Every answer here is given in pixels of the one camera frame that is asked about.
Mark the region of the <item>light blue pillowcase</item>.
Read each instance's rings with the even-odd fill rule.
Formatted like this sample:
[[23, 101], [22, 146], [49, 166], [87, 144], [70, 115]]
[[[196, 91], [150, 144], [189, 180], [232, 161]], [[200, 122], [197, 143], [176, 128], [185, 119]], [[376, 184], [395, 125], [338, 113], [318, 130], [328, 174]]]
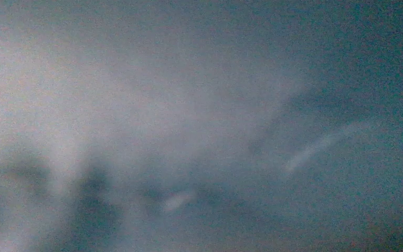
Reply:
[[403, 251], [403, 1], [0, 1], [0, 251]]

